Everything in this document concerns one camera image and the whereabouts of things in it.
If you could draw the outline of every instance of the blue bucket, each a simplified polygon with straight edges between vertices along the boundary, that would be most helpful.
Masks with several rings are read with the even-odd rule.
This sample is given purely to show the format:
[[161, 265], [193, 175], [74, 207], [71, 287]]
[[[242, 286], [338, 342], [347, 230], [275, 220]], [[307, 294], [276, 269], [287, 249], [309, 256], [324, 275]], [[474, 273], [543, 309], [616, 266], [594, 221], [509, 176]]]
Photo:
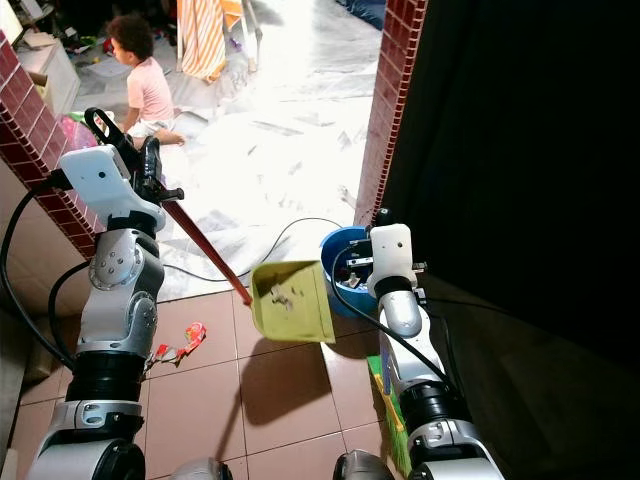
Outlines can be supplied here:
[[[340, 300], [336, 298], [331, 288], [331, 266], [335, 256], [340, 253], [340, 250], [347, 247], [352, 240], [362, 240], [366, 238], [365, 227], [344, 227], [335, 232], [331, 232], [327, 235], [320, 246], [322, 251], [320, 253], [320, 260], [322, 262], [322, 268], [324, 269], [324, 277], [327, 282], [327, 293], [329, 295], [329, 306], [338, 315], [343, 317], [358, 317], [355, 313], [345, 307]], [[345, 287], [343, 285], [337, 285], [340, 295], [350, 305], [356, 307], [358, 310], [364, 313], [371, 313], [375, 310], [377, 301], [367, 290], [359, 290], [354, 288]]]

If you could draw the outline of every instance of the electrical wire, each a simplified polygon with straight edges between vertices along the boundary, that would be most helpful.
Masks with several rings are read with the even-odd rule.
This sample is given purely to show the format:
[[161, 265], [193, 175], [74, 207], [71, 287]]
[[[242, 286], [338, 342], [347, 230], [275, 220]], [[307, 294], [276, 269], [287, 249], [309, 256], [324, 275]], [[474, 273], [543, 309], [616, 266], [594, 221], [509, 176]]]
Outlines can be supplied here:
[[449, 332], [449, 322], [446, 317], [441, 317], [439, 315], [429, 314], [430, 317], [435, 317], [440, 319], [442, 322], [442, 330], [444, 332], [444, 341], [447, 344], [447, 358], [449, 359], [449, 366], [451, 367], [451, 371], [453, 372], [453, 378], [456, 382], [456, 386], [458, 390], [460, 390], [460, 394], [464, 398], [464, 385], [462, 384], [462, 377], [460, 376], [460, 372], [458, 371], [458, 364], [456, 362], [456, 356], [453, 352], [453, 342], [451, 341], [451, 334]]
[[[258, 262], [258, 265], [263, 263], [273, 253], [273, 251], [278, 246], [278, 242], [282, 238], [282, 235], [284, 235], [284, 232], [286, 232], [289, 229], [289, 227], [295, 225], [298, 222], [302, 222], [303, 220], [322, 220], [322, 221], [325, 221], [325, 222], [333, 223], [338, 228], [342, 228], [342, 225], [340, 225], [337, 222], [334, 222], [333, 220], [329, 220], [328, 218], [322, 218], [322, 217], [303, 217], [303, 218], [298, 218], [297, 220], [294, 220], [289, 225], [284, 227], [284, 230], [282, 230], [280, 232], [280, 235], [278, 235], [278, 238], [276, 238], [276, 241], [273, 242], [273, 246], [271, 247], [271, 250], [269, 250], [269, 253], [267, 253], [264, 256], [264, 258]], [[190, 272], [189, 270], [185, 270], [182, 267], [178, 267], [177, 265], [171, 265], [169, 263], [165, 263], [165, 264], [163, 264], [163, 266], [166, 267], [166, 268], [171, 268], [173, 270], [178, 270], [179, 272], [182, 272], [182, 273], [186, 273], [187, 275], [191, 275], [192, 277], [199, 278], [200, 280], [204, 280], [205, 282], [214, 282], [215, 283], [215, 282], [226, 282], [226, 281], [228, 281], [226, 278], [208, 278], [208, 277], [203, 277], [202, 275], [198, 275], [197, 273]], [[240, 274], [238, 274], [236, 276], [237, 277], [244, 277], [245, 275], [250, 274], [251, 270], [253, 270], [253, 268], [250, 268], [246, 272], [240, 273]]]
[[336, 267], [338, 266], [338, 259], [344, 255], [345, 253], [347, 253], [349, 250], [351, 250], [353, 247], [351, 245], [349, 245], [348, 247], [342, 249], [342, 251], [340, 253], [338, 253], [336, 255], [336, 257], [333, 259], [333, 264], [331, 265], [331, 289], [333, 290], [334, 295], [336, 296], [336, 298], [345, 306], [347, 307], [349, 310], [351, 310], [353, 313], [361, 316], [363, 319], [365, 319], [367, 322], [369, 322], [371, 325], [373, 325], [374, 327], [376, 327], [379, 330], [382, 330], [384, 333], [386, 333], [388, 336], [390, 336], [391, 338], [393, 338], [396, 342], [398, 342], [400, 345], [402, 345], [404, 348], [406, 348], [407, 350], [409, 350], [409, 352], [411, 352], [413, 355], [415, 355], [415, 357], [420, 360], [422, 363], [424, 363], [427, 367], [429, 367], [433, 373], [442, 381], [442, 383], [445, 384], [445, 386], [447, 387], [447, 389], [455, 396], [459, 396], [462, 397], [460, 391], [456, 388], [456, 386], [453, 384], [453, 382], [451, 381], [451, 379], [447, 376], [447, 374], [445, 374], [442, 370], [440, 370], [433, 362], [431, 362], [427, 357], [425, 357], [422, 353], [420, 353], [420, 351], [418, 349], [416, 349], [415, 347], [413, 347], [411, 344], [407, 343], [407, 341], [402, 338], [400, 335], [398, 335], [396, 332], [394, 332], [393, 330], [391, 330], [390, 328], [384, 326], [382, 323], [380, 323], [379, 321], [377, 321], [375, 318], [367, 315], [366, 313], [364, 313], [363, 311], [359, 310], [358, 308], [354, 307], [353, 305], [351, 305], [349, 302], [347, 302], [342, 295], [340, 294], [339, 290], [338, 290], [338, 284], [336, 283]]
[[18, 297], [16, 296], [15, 292], [13, 291], [13, 288], [11, 287], [11, 283], [9, 282], [9, 275], [7, 273], [7, 259], [9, 257], [9, 247], [11, 246], [11, 239], [13, 238], [13, 233], [16, 229], [18, 220], [20, 219], [20, 215], [22, 215], [22, 212], [24, 211], [27, 204], [31, 201], [31, 199], [33, 199], [36, 195], [39, 195], [41, 192], [48, 190], [49, 188], [51, 188], [51, 185], [48, 181], [45, 180], [44, 182], [40, 183], [32, 190], [29, 190], [24, 196], [24, 198], [20, 200], [20, 203], [18, 203], [18, 206], [13, 211], [13, 214], [11, 215], [11, 219], [7, 224], [5, 237], [4, 237], [4, 240], [2, 241], [2, 248], [0, 248], [0, 281], [4, 289], [7, 291], [9, 299], [15, 305], [16, 310], [18, 311], [18, 315], [20, 316], [22, 321], [27, 325], [29, 330], [31, 330], [31, 333], [33, 333], [33, 335], [40, 342], [40, 344], [42, 344], [42, 346], [51, 355], [53, 355], [56, 359], [58, 359], [63, 365], [71, 369], [73, 368], [73, 364], [69, 362], [67, 357], [60, 350], [58, 350], [58, 348], [56, 348], [55, 345], [51, 344], [51, 342], [47, 340], [47, 338], [42, 334], [42, 332], [38, 330], [38, 327], [36, 326], [36, 324], [33, 323], [33, 320], [29, 316], [29, 313], [26, 311], [26, 309], [24, 308], [20, 300], [18, 300]]
[[49, 302], [47, 304], [47, 313], [49, 315], [49, 325], [51, 327], [51, 334], [53, 335], [53, 339], [56, 341], [56, 345], [60, 349], [60, 352], [67, 357], [67, 360], [72, 365], [75, 365], [75, 361], [73, 360], [73, 355], [67, 348], [67, 345], [65, 344], [64, 339], [60, 334], [60, 329], [59, 329], [60, 322], [58, 321], [58, 317], [56, 316], [56, 298], [58, 297], [58, 292], [60, 291], [60, 288], [62, 287], [64, 282], [66, 282], [70, 277], [78, 273], [80, 270], [87, 268], [90, 263], [91, 262], [87, 260], [86, 262], [82, 262], [81, 264], [76, 265], [75, 267], [67, 270], [65, 273], [62, 274], [60, 278], [58, 278], [58, 280], [56, 280], [56, 283], [54, 283], [53, 287], [51, 287], [51, 292], [49, 292]]

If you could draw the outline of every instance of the terracotta floor tile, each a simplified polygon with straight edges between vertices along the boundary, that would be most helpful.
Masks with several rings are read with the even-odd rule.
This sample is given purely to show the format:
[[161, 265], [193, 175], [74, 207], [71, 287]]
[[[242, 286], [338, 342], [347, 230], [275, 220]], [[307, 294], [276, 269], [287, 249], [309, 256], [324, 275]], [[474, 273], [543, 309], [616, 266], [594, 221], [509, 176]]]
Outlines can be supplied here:
[[283, 348], [301, 345], [297, 342], [276, 342], [264, 338], [253, 325], [251, 308], [242, 303], [240, 295], [236, 292], [233, 296], [233, 314], [236, 325], [236, 342], [238, 346], [238, 358], [249, 357], [259, 353], [273, 352]]
[[340, 430], [318, 345], [239, 360], [248, 453]]
[[68, 371], [66, 367], [58, 366], [47, 378], [27, 387], [20, 396], [20, 405], [42, 402], [44, 400], [54, 400], [57, 398], [63, 370]]
[[249, 455], [251, 480], [328, 480], [345, 453], [340, 433]]
[[247, 467], [247, 457], [234, 458], [233, 460], [226, 460], [233, 480], [249, 480], [249, 470]]
[[147, 478], [196, 458], [245, 454], [237, 362], [150, 380]]
[[377, 332], [342, 337], [333, 345], [322, 344], [342, 429], [384, 418], [384, 403], [367, 365], [367, 355], [374, 355], [378, 350]]
[[348, 452], [358, 449], [377, 455], [385, 461], [396, 480], [404, 480], [391, 457], [391, 442], [385, 421], [345, 430], [342, 435]]
[[163, 343], [184, 347], [187, 344], [184, 332], [193, 322], [202, 322], [207, 328], [204, 342], [183, 358], [178, 367], [171, 363], [155, 364], [148, 374], [150, 378], [235, 360], [231, 292], [158, 304], [158, 329], [152, 351]]
[[18, 451], [18, 479], [23, 479], [29, 471], [36, 450], [45, 433], [49, 430], [55, 400], [22, 405], [18, 409], [16, 425], [11, 440], [11, 448]]
[[343, 317], [342, 315], [338, 315], [332, 311], [331, 319], [333, 320], [333, 331], [336, 338], [344, 337], [345, 335], [352, 335], [354, 333], [375, 330], [374, 326], [359, 317]]

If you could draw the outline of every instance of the yellow dustpan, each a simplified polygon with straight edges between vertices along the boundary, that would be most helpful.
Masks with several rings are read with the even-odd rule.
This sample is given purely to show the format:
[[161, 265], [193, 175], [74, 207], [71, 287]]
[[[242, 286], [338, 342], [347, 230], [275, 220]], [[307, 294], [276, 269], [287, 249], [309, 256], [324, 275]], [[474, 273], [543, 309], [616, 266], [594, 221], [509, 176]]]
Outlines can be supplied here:
[[335, 343], [319, 261], [263, 263], [251, 273], [253, 323], [266, 338]]

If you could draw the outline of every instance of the broom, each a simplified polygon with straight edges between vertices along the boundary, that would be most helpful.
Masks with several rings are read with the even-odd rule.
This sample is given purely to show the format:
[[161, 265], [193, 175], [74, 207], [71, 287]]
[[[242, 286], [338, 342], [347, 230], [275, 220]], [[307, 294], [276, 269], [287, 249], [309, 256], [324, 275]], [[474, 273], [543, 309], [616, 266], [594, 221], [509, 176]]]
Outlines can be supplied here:
[[384, 386], [382, 383], [382, 364], [380, 362], [380, 355], [372, 355], [367, 357], [367, 363], [369, 364], [369, 371], [373, 377], [382, 400], [386, 406], [386, 421], [387, 428], [389, 430], [389, 436], [391, 437], [391, 458], [395, 463], [396, 468], [405, 477], [411, 473], [411, 459], [409, 458], [409, 434], [404, 425], [404, 419], [402, 418], [402, 412], [400, 410], [400, 404], [393, 390], [389, 395], [384, 394]]

